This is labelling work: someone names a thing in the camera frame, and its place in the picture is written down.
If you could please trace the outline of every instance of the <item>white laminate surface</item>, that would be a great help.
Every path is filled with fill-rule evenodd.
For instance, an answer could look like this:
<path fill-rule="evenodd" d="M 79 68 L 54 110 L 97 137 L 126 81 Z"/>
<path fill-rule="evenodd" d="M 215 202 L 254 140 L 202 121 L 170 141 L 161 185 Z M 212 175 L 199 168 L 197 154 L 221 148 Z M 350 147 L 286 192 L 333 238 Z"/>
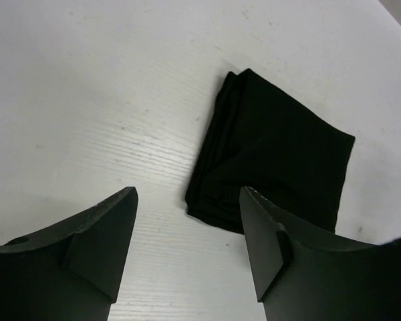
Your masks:
<path fill-rule="evenodd" d="M 140 196 L 110 320 L 264 320 L 243 236 L 187 217 L 215 94 L 252 68 L 356 136 L 339 234 L 401 235 L 401 27 L 377 0 L 0 1 L 0 244 Z"/>

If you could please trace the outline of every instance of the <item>black plastic bracket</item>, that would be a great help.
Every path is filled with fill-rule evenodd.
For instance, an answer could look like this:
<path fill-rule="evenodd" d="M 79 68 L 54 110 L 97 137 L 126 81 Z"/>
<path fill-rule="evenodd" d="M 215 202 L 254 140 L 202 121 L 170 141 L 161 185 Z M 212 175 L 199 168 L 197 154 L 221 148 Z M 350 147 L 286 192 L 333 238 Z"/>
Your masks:
<path fill-rule="evenodd" d="M 0 320 L 106 321 L 115 303 L 138 196 L 101 203 L 0 246 Z"/>
<path fill-rule="evenodd" d="M 347 239 L 248 187 L 240 203 L 268 320 L 401 320 L 401 238 L 384 245 Z"/>

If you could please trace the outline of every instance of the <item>dark spot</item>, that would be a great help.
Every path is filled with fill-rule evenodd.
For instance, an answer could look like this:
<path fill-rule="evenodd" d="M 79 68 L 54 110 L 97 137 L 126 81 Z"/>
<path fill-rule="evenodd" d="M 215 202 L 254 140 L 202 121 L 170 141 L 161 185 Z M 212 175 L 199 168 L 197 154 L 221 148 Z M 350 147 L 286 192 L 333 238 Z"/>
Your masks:
<path fill-rule="evenodd" d="M 30 240 L 29 237 L 21 236 L 21 237 L 18 237 L 16 239 L 13 239 L 13 240 L 7 242 L 5 245 L 22 244 L 22 243 L 28 242 L 29 240 Z"/>

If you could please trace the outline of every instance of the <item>black fabric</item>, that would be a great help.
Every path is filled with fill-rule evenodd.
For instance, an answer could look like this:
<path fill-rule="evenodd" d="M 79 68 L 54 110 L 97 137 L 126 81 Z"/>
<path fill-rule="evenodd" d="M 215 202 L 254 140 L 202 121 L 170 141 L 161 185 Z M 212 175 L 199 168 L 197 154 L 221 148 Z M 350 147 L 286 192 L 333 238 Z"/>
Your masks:
<path fill-rule="evenodd" d="M 230 72 L 187 192 L 187 213 L 243 233 L 239 191 L 334 232 L 355 138 L 330 126 L 252 70 Z"/>

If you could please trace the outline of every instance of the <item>black plastic part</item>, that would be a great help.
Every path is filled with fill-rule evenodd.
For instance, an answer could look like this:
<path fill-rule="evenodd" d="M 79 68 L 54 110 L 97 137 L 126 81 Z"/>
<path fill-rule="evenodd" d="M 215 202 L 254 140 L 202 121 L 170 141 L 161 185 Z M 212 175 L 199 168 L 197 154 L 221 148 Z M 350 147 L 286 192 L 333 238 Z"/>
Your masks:
<path fill-rule="evenodd" d="M 101 203 L 0 246 L 0 321 L 106 321 L 118 296 L 138 196 Z"/>
<path fill-rule="evenodd" d="M 340 237 L 247 187 L 240 202 L 269 321 L 401 320 L 401 239 L 371 245 Z"/>

